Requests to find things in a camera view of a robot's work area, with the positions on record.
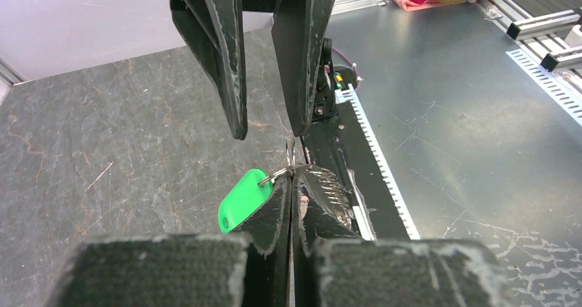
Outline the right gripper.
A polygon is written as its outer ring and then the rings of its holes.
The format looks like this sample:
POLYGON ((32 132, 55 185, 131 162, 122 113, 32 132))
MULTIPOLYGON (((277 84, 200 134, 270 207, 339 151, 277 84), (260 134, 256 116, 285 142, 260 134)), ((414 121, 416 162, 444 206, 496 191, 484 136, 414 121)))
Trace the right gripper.
POLYGON ((294 135, 334 113, 334 65, 325 32, 335 0, 170 0, 178 33, 211 79, 231 134, 248 132, 242 11, 274 13, 272 40, 294 135))

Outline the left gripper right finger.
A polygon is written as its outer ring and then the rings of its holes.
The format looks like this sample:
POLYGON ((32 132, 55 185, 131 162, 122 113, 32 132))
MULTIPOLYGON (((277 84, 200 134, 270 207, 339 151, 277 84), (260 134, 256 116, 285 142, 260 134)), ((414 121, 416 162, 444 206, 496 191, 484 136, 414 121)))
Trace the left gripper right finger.
POLYGON ((514 306, 495 255, 474 240, 368 241, 309 204, 293 180, 297 306, 514 306))

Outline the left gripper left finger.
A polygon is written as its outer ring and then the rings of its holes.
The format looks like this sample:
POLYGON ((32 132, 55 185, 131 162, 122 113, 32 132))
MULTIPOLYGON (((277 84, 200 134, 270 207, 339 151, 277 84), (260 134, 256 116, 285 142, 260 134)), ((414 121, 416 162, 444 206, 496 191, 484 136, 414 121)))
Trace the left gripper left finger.
POLYGON ((65 265, 48 306, 287 306, 291 178, 227 234, 102 236, 65 265))

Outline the key with green tag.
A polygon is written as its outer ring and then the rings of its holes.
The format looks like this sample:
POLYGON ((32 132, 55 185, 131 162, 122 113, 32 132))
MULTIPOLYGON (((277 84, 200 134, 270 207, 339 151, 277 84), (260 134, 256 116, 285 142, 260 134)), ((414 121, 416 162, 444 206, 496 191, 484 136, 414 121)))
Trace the key with green tag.
POLYGON ((271 174, 259 168, 248 170, 219 205, 217 220, 220 231, 226 234, 241 225, 270 198, 275 181, 292 169, 292 166, 287 166, 271 174))

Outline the metal key organizer plate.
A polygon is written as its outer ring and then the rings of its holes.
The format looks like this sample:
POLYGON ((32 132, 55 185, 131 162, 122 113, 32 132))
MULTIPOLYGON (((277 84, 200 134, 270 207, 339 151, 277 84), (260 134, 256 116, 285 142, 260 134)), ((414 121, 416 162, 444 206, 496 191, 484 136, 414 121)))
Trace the metal key organizer plate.
POLYGON ((355 216, 347 191, 332 171, 314 164, 298 163, 293 138, 286 139, 286 163, 286 172, 299 184, 300 219, 307 216, 309 204, 315 204, 324 215, 330 216, 344 228, 354 230, 355 216))

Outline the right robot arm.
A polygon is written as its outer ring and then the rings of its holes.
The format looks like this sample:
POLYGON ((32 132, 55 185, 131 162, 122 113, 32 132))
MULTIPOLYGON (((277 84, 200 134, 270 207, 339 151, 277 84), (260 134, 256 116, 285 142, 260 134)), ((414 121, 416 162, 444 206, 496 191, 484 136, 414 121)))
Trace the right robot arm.
POLYGON ((243 14, 272 15, 272 41, 294 135, 336 114, 332 43, 335 0, 169 0, 173 23, 218 90, 231 133, 248 131, 243 14))

